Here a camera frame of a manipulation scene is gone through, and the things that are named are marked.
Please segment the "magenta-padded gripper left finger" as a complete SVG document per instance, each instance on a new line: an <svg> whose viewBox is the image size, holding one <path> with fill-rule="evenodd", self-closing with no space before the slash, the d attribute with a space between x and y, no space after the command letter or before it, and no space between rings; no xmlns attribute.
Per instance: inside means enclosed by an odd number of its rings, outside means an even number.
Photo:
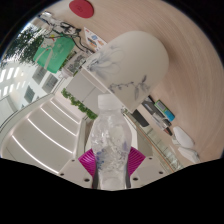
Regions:
<svg viewBox="0 0 224 224"><path fill-rule="evenodd" d="M59 171L59 176L84 188L98 188L97 165L92 150L78 159L70 159Z"/></svg>

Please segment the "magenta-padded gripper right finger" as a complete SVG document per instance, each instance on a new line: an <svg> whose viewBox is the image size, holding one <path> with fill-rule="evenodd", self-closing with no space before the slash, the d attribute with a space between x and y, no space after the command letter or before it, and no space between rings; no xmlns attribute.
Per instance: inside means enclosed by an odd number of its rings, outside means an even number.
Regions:
<svg viewBox="0 0 224 224"><path fill-rule="evenodd" d="M128 188L140 188L166 176L166 171L154 156L144 156L139 150L131 148L126 174Z"/></svg>

